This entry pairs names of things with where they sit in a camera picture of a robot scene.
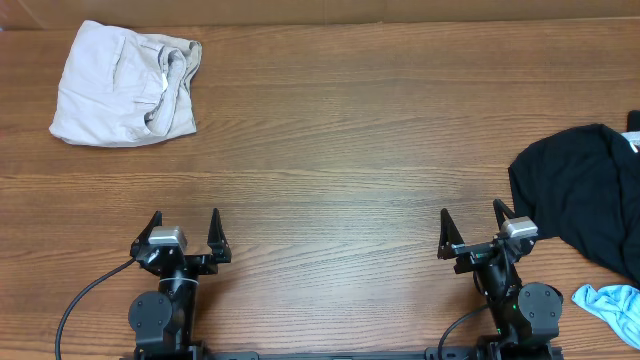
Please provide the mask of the grey garment with white band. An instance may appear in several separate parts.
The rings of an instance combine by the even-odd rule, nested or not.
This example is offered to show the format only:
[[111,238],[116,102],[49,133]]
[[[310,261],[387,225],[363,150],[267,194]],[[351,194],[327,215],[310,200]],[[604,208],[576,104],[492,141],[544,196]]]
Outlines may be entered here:
[[622,136],[629,142],[632,150],[635,153],[638,153],[640,151],[640,132],[639,131],[624,132],[622,133]]

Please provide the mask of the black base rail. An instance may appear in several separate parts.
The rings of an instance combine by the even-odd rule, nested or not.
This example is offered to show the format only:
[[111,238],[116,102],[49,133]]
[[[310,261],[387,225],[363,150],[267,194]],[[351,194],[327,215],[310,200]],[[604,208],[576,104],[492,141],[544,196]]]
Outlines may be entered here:
[[[542,355],[515,355],[507,352],[502,359],[553,359],[562,360],[564,354],[561,347],[552,347],[550,358]],[[133,359],[205,359],[205,360],[471,360],[490,359],[488,356],[476,355],[473,347],[453,346],[444,347],[442,358],[438,356],[436,347],[423,351],[391,351],[391,352],[343,352],[343,353],[300,353],[300,354],[259,354],[257,352],[222,352],[211,353],[205,350],[204,355],[162,355],[159,357],[147,357],[144,355],[131,355],[120,358],[122,360]]]

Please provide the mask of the beige folded shorts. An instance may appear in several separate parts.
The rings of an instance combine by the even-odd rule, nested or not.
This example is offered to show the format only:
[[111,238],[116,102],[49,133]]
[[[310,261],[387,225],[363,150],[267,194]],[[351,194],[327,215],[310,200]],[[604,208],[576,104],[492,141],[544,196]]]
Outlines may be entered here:
[[191,81],[202,45],[86,20],[58,85],[50,133],[71,145],[137,147],[197,131]]

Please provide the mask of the black t-shirt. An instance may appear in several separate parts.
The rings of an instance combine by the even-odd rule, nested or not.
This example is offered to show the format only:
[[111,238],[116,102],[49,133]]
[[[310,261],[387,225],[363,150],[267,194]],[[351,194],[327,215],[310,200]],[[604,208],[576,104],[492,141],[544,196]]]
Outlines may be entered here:
[[508,168],[515,212],[595,264],[639,281],[639,152],[603,124],[523,150]]

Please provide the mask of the light blue crumpled garment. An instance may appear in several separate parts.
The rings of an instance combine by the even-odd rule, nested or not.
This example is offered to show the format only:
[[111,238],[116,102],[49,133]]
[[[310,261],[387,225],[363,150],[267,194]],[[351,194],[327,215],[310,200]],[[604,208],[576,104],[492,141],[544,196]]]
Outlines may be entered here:
[[594,289],[585,284],[571,300],[578,307],[604,321],[627,345],[639,349],[639,290],[630,285]]

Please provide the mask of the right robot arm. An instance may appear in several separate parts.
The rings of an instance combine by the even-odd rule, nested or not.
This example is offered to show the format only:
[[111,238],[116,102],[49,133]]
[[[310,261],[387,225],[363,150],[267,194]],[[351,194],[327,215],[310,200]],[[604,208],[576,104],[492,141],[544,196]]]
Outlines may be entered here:
[[[552,340],[559,336],[564,297],[555,287],[524,284],[516,263],[533,250],[538,227],[527,216],[518,217],[499,199],[493,201],[498,232],[489,242],[464,242],[447,209],[440,212],[437,257],[456,261],[457,274],[473,275],[476,290],[486,303],[452,323],[435,350],[437,359],[561,359],[562,349]],[[489,311],[496,333],[478,338],[471,347],[447,347],[449,335],[465,321]]]

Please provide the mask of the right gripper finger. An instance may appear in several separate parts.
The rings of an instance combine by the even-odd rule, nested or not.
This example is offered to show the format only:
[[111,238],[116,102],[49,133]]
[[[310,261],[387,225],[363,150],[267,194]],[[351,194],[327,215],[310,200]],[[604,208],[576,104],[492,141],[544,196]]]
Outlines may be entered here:
[[440,250],[453,250],[465,245],[449,211],[443,208],[440,212]]
[[495,212],[495,217],[497,221],[497,225],[499,228],[502,228],[502,225],[510,219],[514,219],[516,217],[513,210],[511,210],[501,199],[496,198],[493,201],[493,208]]

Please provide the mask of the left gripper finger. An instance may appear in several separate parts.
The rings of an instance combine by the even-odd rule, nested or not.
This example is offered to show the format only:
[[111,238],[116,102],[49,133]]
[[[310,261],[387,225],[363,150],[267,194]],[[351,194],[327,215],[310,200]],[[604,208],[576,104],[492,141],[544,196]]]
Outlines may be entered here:
[[162,212],[156,211],[151,217],[149,223],[144,227],[141,233],[135,238],[133,245],[143,245],[149,243],[149,237],[153,229],[162,225]]
[[231,254],[231,249],[222,228],[220,211],[217,208],[213,209],[207,245],[211,248],[214,255]]

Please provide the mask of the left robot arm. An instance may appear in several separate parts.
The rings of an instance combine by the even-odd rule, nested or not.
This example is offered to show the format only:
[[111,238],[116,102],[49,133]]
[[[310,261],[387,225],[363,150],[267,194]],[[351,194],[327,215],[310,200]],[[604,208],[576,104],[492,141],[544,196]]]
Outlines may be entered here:
[[232,252],[220,212],[214,209],[205,254],[188,254],[187,239],[178,226],[164,226],[157,211],[131,245],[132,259],[159,278],[158,289],[139,295],[128,321],[135,332],[135,359],[209,359],[202,341],[192,339],[199,278],[218,273]]

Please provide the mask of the black cloth at table edge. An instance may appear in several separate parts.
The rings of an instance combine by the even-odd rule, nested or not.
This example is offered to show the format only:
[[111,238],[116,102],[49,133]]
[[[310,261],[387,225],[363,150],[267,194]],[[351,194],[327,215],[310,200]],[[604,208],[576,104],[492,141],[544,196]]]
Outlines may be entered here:
[[640,111],[631,110],[627,114],[627,132],[639,132],[640,131]]

